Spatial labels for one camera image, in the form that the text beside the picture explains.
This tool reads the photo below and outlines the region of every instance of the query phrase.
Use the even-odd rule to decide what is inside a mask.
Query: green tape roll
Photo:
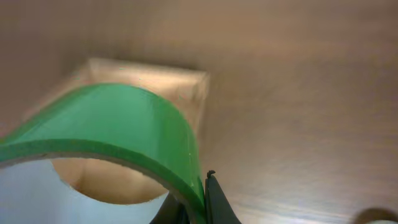
[[[86,86],[1,140],[1,167],[56,157],[104,159],[141,171],[186,206],[192,223],[205,223],[194,134],[170,102],[149,91]]]

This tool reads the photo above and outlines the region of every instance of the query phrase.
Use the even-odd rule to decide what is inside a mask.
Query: tape roll
[[[42,110],[0,144],[0,167],[24,161],[84,157],[138,170],[205,223],[194,134],[167,100],[140,88],[100,84],[79,88]]]

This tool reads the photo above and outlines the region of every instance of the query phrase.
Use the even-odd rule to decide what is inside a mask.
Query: wooden table
[[[397,1],[0,4],[0,134],[89,56],[198,68],[203,173],[243,223],[398,211]]]

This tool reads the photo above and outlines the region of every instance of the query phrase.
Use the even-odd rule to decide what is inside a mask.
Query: wood grain
[[[211,73],[201,135],[243,223],[398,210],[398,2],[1,3],[1,134],[89,56]]]

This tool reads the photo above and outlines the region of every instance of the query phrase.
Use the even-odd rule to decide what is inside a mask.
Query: black object
[[[205,206],[207,224],[241,224],[228,203],[216,177],[215,171],[207,173]],[[185,207],[169,194],[150,224],[189,224]]]
[[[207,224],[241,224],[211,170],[207,173],[205,206]]]

